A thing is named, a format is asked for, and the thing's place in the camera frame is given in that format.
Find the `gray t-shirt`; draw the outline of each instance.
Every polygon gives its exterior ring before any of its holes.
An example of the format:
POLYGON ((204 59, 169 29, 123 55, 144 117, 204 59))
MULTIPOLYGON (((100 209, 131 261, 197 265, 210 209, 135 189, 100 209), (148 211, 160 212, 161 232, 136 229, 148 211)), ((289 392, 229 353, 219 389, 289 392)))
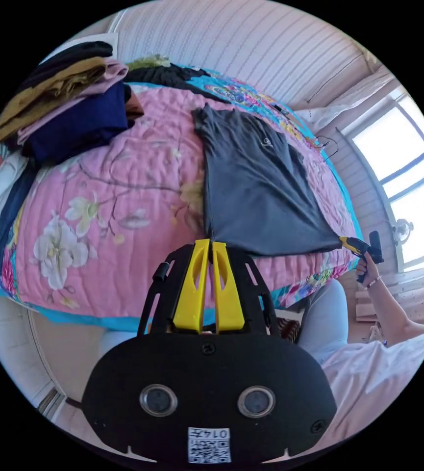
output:
POLYGON ((308 185, 303 156, 259 118, 209 105, 192 111, 205 154, 206 237, 252 256, 341 247, 308 185))

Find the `black wire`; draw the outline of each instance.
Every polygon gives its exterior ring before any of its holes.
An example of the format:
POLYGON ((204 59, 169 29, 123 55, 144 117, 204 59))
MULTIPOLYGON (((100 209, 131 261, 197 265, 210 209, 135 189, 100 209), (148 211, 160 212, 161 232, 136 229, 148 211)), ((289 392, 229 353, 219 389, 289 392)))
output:
POLYGON ((331 80, 333 80, 338 74, 340 74, 346 67, 348 67, 349 65, 351 65, 355 60, 357 60, 359 57, 363 56, 364 54, 359 54, 358 56, 354 57, 354 59, 352 59, 348 64, 346 64, 341 70, 337 71, 331 78, 329 78, 311 97, 309 100, 307 100, 306 102, 307 103, 310 103, 313 98, 315 98, 316 95, 318 95, 318 93, 321 91, 321 89, 331 80))
POLYGON ((327 142, 326 144, 321 145, 321 146, 317 146, 319 149, 324 149, 324 148, 329 144, 330 141, 332 141, 332 142, 334 142, 334 144, 336 144, 336 150, 335 150, 330 156, 328 156, 328 157, 326 157, 326 158, 324 159, 324 161, 326 162, 329 158, 333 157, 333 155, 334 155, 336 152, 339 151, 339 145, 338 145, 338 143, 337 143, 334 139, 332 139, 331 137, 326 137, 326 136, 323 136, 323 135, 316 136, 316 138, 317 138, 318 140, 320 140, 320 137, 324 137, 325 139, 328 140, 328 142, 327 142))

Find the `window frame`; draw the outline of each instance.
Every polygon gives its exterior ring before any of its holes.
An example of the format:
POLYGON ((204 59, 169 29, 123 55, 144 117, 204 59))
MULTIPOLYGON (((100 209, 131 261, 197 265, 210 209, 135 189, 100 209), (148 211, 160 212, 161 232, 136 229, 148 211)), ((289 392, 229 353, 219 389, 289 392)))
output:
MULTIPOLYGON (((398 169, 397 171, 393 172, 392 174, 388 175, 382 180, 379 180, 377 176, 375 175, 375 172, 373 171, 372 167, 370 166, 368 160, 366 159, 362 151, 357 147, 353 139, 362 131, 364 131, 366 128, 368 128, 369 126, 374 124, 376 121, 378 121, 386 113, 388 113, 394 108, 397 108, 402 113, 402 115, 408 120, 408 122, 414 127, 414 129, 417 131, 421 139, 424 141, 424 133, 421 131, 420 127, 416 124, 414 119, 407 113, 407 111, 399 103, 405 97, 409 97, 409 95, 405 92, 401 92, 400 94, 398 94, 398 96, 396 96, 396 98, 394 98, 393 95, 387 96, 382 101, 384 103, 382 104, 379 103, 378 105, 374 106, 373 112, 367 113, 366 117, 361 117, 362 120, 359 123, 355 124, 355 126, 349 126, 346 128, 346 130, 342 131, 342 134, 346 138, 348 144, 359 157, 367 173, 369 174, 373 184, 375 185, 377 193, 383 202, 387 217, 392 226, 395 225, 396 219, 395 219, 395 215, 393 214, 391 203, 393 201, 396 201, 399 198, 402 198, 406 194, 411 193, 412 191, 416 190, 420 186, 424 185, 424 177, 420 179, 418 182, 416 182, 415 184, 409 186, 405 190, 397 193, 396 195, 393 195, 392 197, 387 196, 383 188, 383 185, 395 179, 396 177, 399 177, 400 175, 404 174, 405 172, 407 172, 408 170, 416 166, 418 163, 420 163, 422 160, 424 160, 424 153, 422 153, 417 158, 413 159, 411 162, 403 166, 401 169, 398 169)), ((408 263, 405 263, 403 259, 403 252, 402 252, 401 244, 395 245, 395 250, 396 250, 396 255, 397 255, 397 264, 398 264, 397 268, 398 268, 399 273, 403 273, 406 271, 407 268, 424 262, 424 256, 422 256, 408 263)))

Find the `sticker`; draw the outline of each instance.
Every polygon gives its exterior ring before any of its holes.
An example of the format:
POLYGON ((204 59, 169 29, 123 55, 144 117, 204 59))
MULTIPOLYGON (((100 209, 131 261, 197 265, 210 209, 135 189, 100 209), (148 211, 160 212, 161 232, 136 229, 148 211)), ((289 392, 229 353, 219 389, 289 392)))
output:
POLYGON ((189 427, 189 463, 231 463, 229 428, 189 427))

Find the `small fan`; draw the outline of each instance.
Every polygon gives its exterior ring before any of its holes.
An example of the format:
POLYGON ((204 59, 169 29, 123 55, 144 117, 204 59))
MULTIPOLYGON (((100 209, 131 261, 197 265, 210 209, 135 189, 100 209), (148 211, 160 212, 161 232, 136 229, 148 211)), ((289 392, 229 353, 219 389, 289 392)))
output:
POLYGON ((414 229, 412 222, 408 222, 406 219, 398 219, 392 230, 394 233, 395 245, 404 244, 409 238, 411 231, 414 229))

